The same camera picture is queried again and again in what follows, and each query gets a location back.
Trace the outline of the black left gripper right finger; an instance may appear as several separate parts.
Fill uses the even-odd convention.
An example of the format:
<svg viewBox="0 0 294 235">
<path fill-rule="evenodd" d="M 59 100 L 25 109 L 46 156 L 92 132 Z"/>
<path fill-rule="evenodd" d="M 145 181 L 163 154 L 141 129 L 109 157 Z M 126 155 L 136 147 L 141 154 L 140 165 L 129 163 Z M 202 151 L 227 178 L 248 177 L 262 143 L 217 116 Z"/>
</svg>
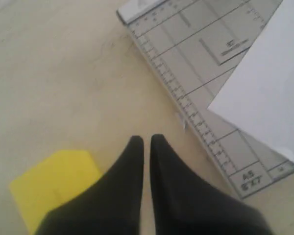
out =
<svg viewBox="0 0 294 235">
<path fill-rule="evenodd" d="M 156 234 L 272 234 L 258 210 L 197 176 L 162 134 L 151 137 L 149 169 Z"/>
</svg>

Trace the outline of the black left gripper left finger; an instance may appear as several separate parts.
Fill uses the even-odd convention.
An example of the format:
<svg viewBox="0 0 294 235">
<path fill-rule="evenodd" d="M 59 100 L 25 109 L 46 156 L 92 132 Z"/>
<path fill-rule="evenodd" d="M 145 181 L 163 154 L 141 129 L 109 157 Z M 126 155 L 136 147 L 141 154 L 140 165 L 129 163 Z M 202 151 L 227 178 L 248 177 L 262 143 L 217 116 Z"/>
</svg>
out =
<svg viewBox="0 0 294 235">
<path fill-rule="evenodd" d="M 132 136 L 111 168 L 90 188 L 50 211 L 37 235 L 138 235 L 144 141 Z"/>
</svg>

